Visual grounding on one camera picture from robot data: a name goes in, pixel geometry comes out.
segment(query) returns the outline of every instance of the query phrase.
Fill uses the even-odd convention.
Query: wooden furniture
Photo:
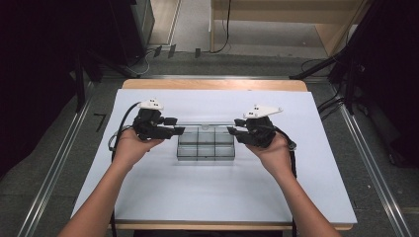
[[[230,21],[315,24],[328,55],[333,55],[367,0],[232,0]],[[214,51],[215,20],[226,20],[228,0],[211,0],[210,50]]]
[[[337,229],[348,230],[356,223],[355,214],[311,94],[307,92],[302,81],[293,80],[126,80],[123,89],[117,94],[104,138],[73,213],[92,192],[109,167],[111,154],[107,147],[108,139],[121,122],[126,107],[135,100],[149,99],[151,96],[164,103],[163,116],[178,118],[178,123],[180,120],[188,122],[195,119],[225,121],[235,118],[236,115],[239,118],[248,105],[253,106],[255,101],[281,104],[286,113],[282,118],[271,118],[273,123],[279,124],[281,121],[282,128],[287,131],[301,124],[299,129],[294,129],[296,134],[302,134],[297,130],[303,130],[303,134],[306,134],[313,127],[317,127],[313,134],[304,136],[306,137],[304,139],[311,141],[296,138],[300,145],[296,156],[299,157],[297,169],[300,170],[298,180],[301,185],[307,188],[307,193],[314,198],[313,201],[319,205],[320,210],[327,209],[325,215],[334,220]],[[259,160],[255,159],[243,145],[236,144],[236,159],[233,162],[203,161],[209,162],[205,164],[194,161],[178,162],[176,145],[176,137],[163,142],[151,150],[147,157],[141,159],[140,165],[134,166],[129,172],[116,204],[117,228],[190,230],[292,228],[291,213],[278,185],[264,170]],[[310,153],[319,147],[321,149],[317,154],[318,159],[312,159]],[[319,167],[320,163],[328,172],[320,172],[318,175],[318,170],[312,167]],[[322,183],[316,183],[315,188],[310,184],[312,179],[309,177],[313,176],[317,182]],[[328,207],[330,201],[339,208]]]

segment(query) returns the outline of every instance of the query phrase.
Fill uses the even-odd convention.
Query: white plastic part
[[[155,111],[162,111],[163,105],[160,104],[156,99],[150,99],[144,102],[139,103],[140,109],[149,109],[149,110],[155,110]]]
[[[273,108],[273,107],[264,107],[260,105],[255,105],[251,111],[244,114],[243,117],[245,119],[258,119],[263,118],[266,116],[270,116],[276,113],[282,112],[283,109],[281,108]]]

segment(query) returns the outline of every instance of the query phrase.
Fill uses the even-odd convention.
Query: white board
[[[356,223],[320,117],[309,92],[119,90],[108,126],[73,214],[94,190],[111,163],[108,140],[134,103],[156,98],[162,116],[183,121],[242,119],[254,104],[281,107],[270,116],[297,144],[298,181],[332,223]],[[126,120],[132,124],[138,109]],[[235,141],[233,162],[182,162],[177,137],[164,141],[127,175],[116,204],[117,220],[291,222],[275,180],[243,144]]]

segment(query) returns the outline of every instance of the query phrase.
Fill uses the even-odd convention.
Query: wooden desk
[[[205,106],[205,110],[209,110],[211,114],[214,111],[217,111],[214,109],[214,106],[212,104],[220,105],[220,102],[223,100],[228,100],[228,95],[231,96],[230,93],[234,93],[233,91],[236,91],[235,93],[243,95],[253,95],[258,96],[257,98],[260,99],[263,95],[271,95],[275,96],[278,92],[274,91],[284,91],[288,96],[289,95],[296,95],[297,93],[287,93],[287,92],[301,92],[302,96],[305,96],[306,98],[311,97],[309,93],[306,91],[305,84],[302,81],[293,81],[293,80],[184,80],[184,79],[131,79],[126,80],[124,82],[122,90],[122,94],[126,95],[126,98],[129,98],[130,100],[132,97],[137,98],[140,97],[149,97],[150,95],[157,95],[157,98],[164,98],[162,103],[165,104],[165,110],[163,112],[163,116],[174,116],[175,112],[178,113],[178,115],[183,115],[183,113],[180,113],[178,109],[171,108],[174,105],[178,104],[178,101],[185,102],[186,100],[189,100],[191,98],[189,95],[182,95],[187,94],[186,91],[191,90],[191,94],[195,97],[192,99],[195,99],[197,96],[202,96],[201,100],[205,100],[206,102],[211,99],[211,103],[208,103],[208,105]],[[265,101],[271,101],[272,97],[265,98],[263,100]],[[124,98],[117,96],[117,100],[120,100],[119,105],[121,104],[121,100]],[[253,100],[259,100],[259,99],[253,99],[247,98],[247,102],[240,103],[240,107],[244,106],[247,108],[247,105],[249,104],[249,101]],[[121,121],[121,116],[124,115],[123,111],[126,110],[125,106],[126,104],[131,104],[131,102],[124,103],[124,106],[121,108],[118,108],[118,103],[116,102],[116,106],[114,107],[113,114],[111,115],[110,121],[107,125],[107,128],[104,133],[103,141],[101,142],[101,146],[98,149],[98,153],[95,157],[95,160],[92,164],[91,171],[89,172],[88,177],[86,178],[85,185],[83,186],[83,189],[80,193],[79,199],[76,202],[76,206],[74,207],[74,211],[82,204],[84,201],[84,198],[87,198],[87,196],[90,194],[91,190],[94,189],[96,186],[96,182],[100,180],[103,173],[106,171],[106,168],[109,166],[110,160],[107,156],[110,156],[110,152],[107,150],[107,139],[109,139],[109,136],[114,132],[114,130],[117,127],[118,121]],[[301,109],[301,104],[298,103],[297,100],[293,101],[287,101],[283,102],[282,104],[286,105],[285,111],[291,112],[290,108],[294,108],[295,111],[306,111],[306,109]],[[234,109],[234,115],[236,115],[236,111],[241,112],[241,108],[233,108],[232,106],[236,105],[236,102],[230,102],[228,105],[228,108],[221,109],[219,112],[219,115],[215,115],[217,118],[221,117],[221,119],[225,119],[226,115],[228,113],[231,113],[231,109]],[[188,107],[191,108],[185,108],[185,107],[179,107],[179,109],[186,110],[187,117],[190,117],[192,115],[192,111],[195,111],[197,109],[196,105],[188,105]],[[317,119],[317,126],[321,126],[321,122],[319,120],[318,115],[316,114],[315,105],[310,103],[310,107],[312,108],[310,112],[310,116],[308,118],[301,117],[299,113],[294,113],[295,116],[297,116],[297,119],[289,119],[289,122],[294,124],[296,120],[298,119],[308,119],[312,120],[312,116],[314,116],[315,119]],[[201,113],[205,113],[205,111],[201,110],[195,114],[200,115]],[[272,119],[273,123],[278,123],[278,117]],[[316,141],[323,140],[323,145],[316,143],[316,147],[324,147],[328,146],[327,139],[325,137],[325,134],[320,134],[322,138],[319,137],[312,137],[315,138]],[[299,153],[296,153],[296,156],[301,156],[298,162],[301,162],[300,165],[297,164],[298,168],[301,170],[300,174],[300,182],[301,184],[307,188],[307,180],[311,180],[304,177],[302,170],[306,170],[307,167],[312,167],[309,160],[312,161],[312,159],[307,159],[307,163],[305,163],[305,159],[303,157],[308,158],[309,155],[306,154],[302,147],[303,141],[299,138],[297,138],[300,142],[300,149],[297,151]],[[206,208],[207,205],[215,205],[219,202],[224,202],[228,205],[228,211],[237,211],[243,212],[242,214],[245,216],[250,216],[250,218],[254,218],[252,215],[258,216],[257,214],[258,210],[261,212],[268,211],[268,215],[270,215],[270,219],[272,219],[272,216],[274,216],[274,219],[276,219],[276,215],[280,213],[280,215],[287,214],[289,215],[288,207],[285,203],[285,200],[281,197],[279,198],[281,200],[281,203],[274,204],[276,207],[273,207],[271,205],[266,205],[266,203],[262,199],[267,199],[268,202],[272,201],[272,198],[275,199],[275,197],[281,196],[280,189],[278,188],[278,185],[275,183],[275,181],[272,180],[272,177],[263,169],[260,162],[258,160],[254,159],[254,156],[244,148],[244,146],[237,146],[236,148],[236,160],[234,161],[234,164],[232,166],[226,165],[226,166],[218,166],[218,165],[204,165],[204,166],[196,166],[196,165],[185,165],[176,163],[175,157],[169,157],[173,156],[173,147],[176,147],[176,138],[171,139],[169,141],[165,141],[162,145],[167,145],[166,147],[162,147],[160,145],[159,147],[156,147],[156,149],[153,149],[149,154],[147,154],[147,157],[144,157],[144,159],[141,159],[141,165],[135,166],[130,174],[133,175],[132,177],[126,177],[125,185],[123,186],[119,201],[117,201],[116,205],[116,217],[117,217],[117,228],[119,229],[191,229],[191,230],[287,230],[291,229],[291,223],[289,222],[289,218],[286,217],[286,221],[284,219],[282,221],[242,221],[242,220],[236,220],[236,221],[229,221],[230,214],[228,212],[224,212],[223,214],[218,214],[218,212],[215,215],[226,215],[223,216],[221,219],[222,221],[204,221],[201,220],[200,214],[198,214],[197,217],[192,217],[194,215],[190,215],[188,212],[191,212],[190,210],[187,210],[188,208],[191,208],[194,212],[194,208],[197,208],[196,203],[190,203],[190,199],[183,199],[184,193],[182,191],[190,192],[188,193],[188,196],[194,196],[197,195],[198,198],[194,196],[193,200],[200,201],[200,204],[203,204]],[[326,152],[326,156],[328,156],[331,159],[328,159],[332,164],[332,169],[335,172],[335,178],[331,179],[330,177],[327,180],[333,180],[337,183],[339,183],[340,175],[339,171],[337,170],[336,164],[334,163],[334,159],[331,155],[331,151]],[[214,183],[209,181],[208,183],[200,183],[198,186],[194,186],[197,184],[195,179],[202,179],[202,181],[208,181],[207,179],[210,177],[211,179],[215,179]],[[339,190],[340,193],[346,193],[344,191],[343,183],[339,183],[339,187],[341,187]],[[145,188],[145,190],[136,192],[134,189],[141,189]],[[245,199],[248,199],[247,197],[236,197],[234,193],[236,191],[244,191],[245,194],[251,195],[255,194],[255,196],[251,197],[251,201],[256,201],[256,207],[255,206],[248,206],[244,203],[242,203]],[[179,194],[175,194],[176,192],[181,193],[181,198],[179,198]],[[323,199],[324,195],[321,195],[322,198],[319,198],[317,196],[315,199]],[[139,203],[139,202],[148,202],[152,201],[154,203],[154,199],[158,198],[161,199],[159,203],[163,206],[156,206],[154,204],[150,203]],[[133,207],[133,205],[126,206],[127,203],[132,203],[133,205],[137,205],[137,207]],[[348,211],[353,210],[349,203],[349,200],[345,202],[345,208]],[[124,213],[130,213],[127,216],[135,215],[137,216],[139,213],[154,213],[151,215],[147,215],[145,220],[131,220],[129,217],[122,217],[121,220],[119,219],[119,210]],[[203,212],[213,212],[210,208],[207,210],[202,210]],[[340,218],[339,216],[341,213],[334,213],[333,216],[338,216],[337,218]],[[351,229],[353,226],[353,221],[345,222],[345,221],[337,221],[334,223],[334,226],[337,229],[340,230],[348,230]]]
[[[367,0],[232,0],[231,21],[316,24],[327,54],[333,55],[363,12]],[[226,20],[228,0],[211,0],[210,50],[214,20]]]

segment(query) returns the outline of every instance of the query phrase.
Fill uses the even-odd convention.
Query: floor
[[[248,32],[246,33],[249,34],[246,35],[249,38],[248,42],[239,45],[239,43],[235,43],[239,39],[239,37],[235,37],[235,34],[241,35],[243,32],[235,33],[235,29],[240,29],[240,26],[231,23],[231,48],[221,54],[203,53],[199,58],[196,58],[195,48],[206,50],[209,46],[208,25],[206,25],[208,21],[205,20],[207,3],[208,1],[204,0],[182,0],[177,19],[178,24],[172,38],[172,44],[177,45],[174,56],[169,57],[167,51],[161,52],[159,56],[150,55],[147,61],[138,62],[132,69],[145,71],[149,67],[142,75],[143,78],[152,78],[156,75],[197,75],[197,77],[231,75],[247,76],[248,78],[250,76],[253,79],[260,76],[269,79],[285,79],[287,76],[301,72],[301,68],[308,68],[318,62],[309,61],[310,59],[325,57],[325,52],[321,50],[321,45],[318,44],[318,38],[312,32],[311,26],[295,25],[294,29],[293,26],[282,26],[284,29],[289,29],[287,34],[278,40],[276,36],[252,39],[262,33],[252,35]],[[191,13],[198,15],[195,21],[191,21],[193,17]],[[185,23],[192,22],[197,25],[190,24],[185,27]],[[187,28],[194,34],[186,32]],[[268,32],[274,32],[275,29],[281,27],[268,28]],[[259,45],[258,43],[266,43],[271,47],[267,48],[263,46],[265,44]],[[326,68],[317,73],[317,76],[325,76],[329,70],[330,68]],[[39,216],[40,219],[35,223],[33,232],[28,236],[56,236],[68,221],[75,199],[102,139],[104,127],[112,112],[115,94],[124,82],[124,79],[115,72],[107,71],[106,74],[102,83],[92,86],[91,103],[86,110],[85,118],[69,149],[68,157],[56,184],[54,184],[54,189]],[[324,77],[311,77],[306,80],[306,84],[317,105],[334,95],[332,86]],[[75,107],[76,100],[73,99],[63,108],[61,115],[45,133],[37,149],[0,181],[0,236],[18,235],[49,168],[53,164],[67,129],[72,124]],[[366,168],[365,160],[363,160],[354,141],[353,133],[344,119],[342,109],[331,114],[323,123],[359,222],[352,230],[342,231],[341,234],[343,236],[372,237],[419,236],[418,169],[401,169],[391,165],[385,146],[379,139],[370,119],[359,110],[355,110],[355,118],[374,155],[374,161],[377,163],[380,174],[395,198],[396,204],[400,207],[410,233],[396,234],[390,222],[389,213],[383,207],[384,201],[379,194],[380,189]],[[119,234],[120,236],[132,236],[132,231],[119,231]],[[285,236],[290,236],[290,232],[286,231]]]

